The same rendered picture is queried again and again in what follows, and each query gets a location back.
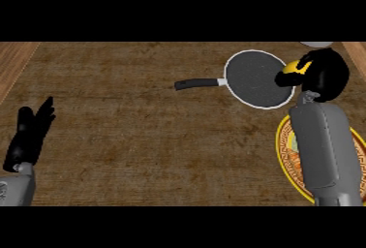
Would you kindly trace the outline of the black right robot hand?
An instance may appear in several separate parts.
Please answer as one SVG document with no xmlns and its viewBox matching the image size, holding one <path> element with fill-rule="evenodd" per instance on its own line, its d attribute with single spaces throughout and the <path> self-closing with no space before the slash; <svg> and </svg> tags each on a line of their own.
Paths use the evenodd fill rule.
<svg viewBox="0 0 366 248">
<path fill-rule="evenodd" d="M 328 47 L 312 50 L 297 62 L 295 70 L 278 73 L 275 82 L 281 87 L 301 86 L 303 91 L 319 94 L 315 101 L 325 103 L 341 95 L 349 76 L 350 71 L 344 58 Z"/>
</svg>

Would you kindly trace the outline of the yellow rimmed patterned plate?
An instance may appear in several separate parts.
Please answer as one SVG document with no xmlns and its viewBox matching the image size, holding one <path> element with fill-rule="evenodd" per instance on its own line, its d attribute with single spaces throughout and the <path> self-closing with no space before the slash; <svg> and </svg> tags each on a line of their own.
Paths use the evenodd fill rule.
<svg viewBox="0 0 366 248">
<path fill-rule="evenodd" d="M 362 169 L 362 182 L 360 182 L 360 198 L 363 205 L 366 206 L 366 141 L 357 134 L 354 129 L 350 129 L 353 143 L 356 148 L 356 154 Z M 307 191 L 303 183 L 303 172 L 298 156 L 298 141 L 295 132 L 291 125 L 291 117 L 287 115 L 281 121 L 276 131 L 276 154 L 279 164 L 297 191 L 307 198 L 310 202 L 315 202 L 312 193 Z"/>
</svg>

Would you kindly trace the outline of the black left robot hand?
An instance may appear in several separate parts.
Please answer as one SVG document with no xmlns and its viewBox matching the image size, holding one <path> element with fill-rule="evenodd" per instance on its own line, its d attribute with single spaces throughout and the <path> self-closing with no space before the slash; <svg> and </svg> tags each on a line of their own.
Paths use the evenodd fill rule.
<svg viewBox="0 0 366 248">
<path fill-rule="evenodd" d="M 15 165 L 37 163 L 43 141 L 56 118 L 53 98 L 49 97 L 37 112 L 30 107 L 21 107 L 18 114 L 17 134 L 12 139 L 3 170 L 17 172 Z"/>
</svg>

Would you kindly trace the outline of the yellow lemon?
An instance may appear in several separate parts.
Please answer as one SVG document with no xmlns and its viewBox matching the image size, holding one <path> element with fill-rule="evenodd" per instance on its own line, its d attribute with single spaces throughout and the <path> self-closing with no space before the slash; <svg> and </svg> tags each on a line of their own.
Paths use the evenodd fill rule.
<svg viewBox="0 0 366 248">
<path fill-rule="evenodd" d="M 310 67 L 312 62 L 307 62 L 306 65 L 298 69 L 298 60 L 292 61 L 287 67 L 284 68 L 284 73 L 297 73 L 297 74 L 304 74 L 307 71 L 307 68 Z"/>
</svg>

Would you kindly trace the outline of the black frying pan white rim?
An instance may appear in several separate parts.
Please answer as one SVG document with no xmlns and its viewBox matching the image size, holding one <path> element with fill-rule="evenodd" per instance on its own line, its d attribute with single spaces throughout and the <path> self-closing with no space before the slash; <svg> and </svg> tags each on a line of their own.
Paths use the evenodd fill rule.
<svg viewBox="0 0 366 248">
<path fill-rule="evenodd" d="M 242 50 L 229 58 L 222 78 L 191 78 L 174 82 L 174 89 L 225 86 L 235 98 L 256 109 L 278 109 L 295 95 L 292 86 L 275 82 L 287 63 L 263 50 Z"/>
</svg>

